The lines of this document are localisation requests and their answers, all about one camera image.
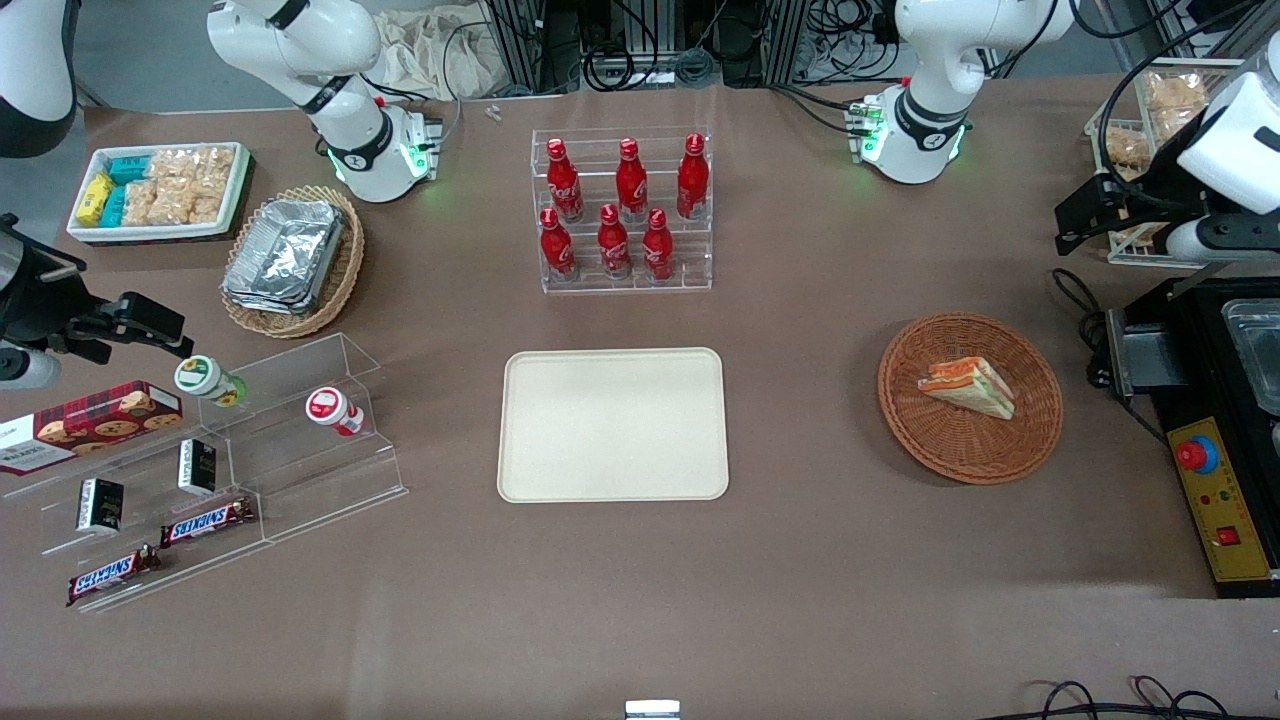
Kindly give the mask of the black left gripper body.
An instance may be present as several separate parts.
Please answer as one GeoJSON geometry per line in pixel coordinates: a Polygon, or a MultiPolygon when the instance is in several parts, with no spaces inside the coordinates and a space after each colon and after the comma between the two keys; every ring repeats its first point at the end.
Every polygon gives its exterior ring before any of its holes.
{"type": "Polygon", "coordinates": [[[1175,161],[1153,168],[1098,163],[1106,199],[1098,231],[1123,238],[1170,238],[1174,231],[1219,210],[1219,196],[1175,161]]]}

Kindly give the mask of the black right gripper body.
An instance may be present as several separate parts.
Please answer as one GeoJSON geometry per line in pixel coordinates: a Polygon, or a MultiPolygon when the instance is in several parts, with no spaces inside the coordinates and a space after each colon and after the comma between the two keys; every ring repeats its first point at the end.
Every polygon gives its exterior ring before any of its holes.
{"type": "Polygon", "coordinates": [[[91,350],[90,340],[70,336],[74,320],[93,314],[102,302],[81,278],[87,263],[23,234],[17,223],[13,214],[1,218],[3,340],[42,352],[91,350]]]}

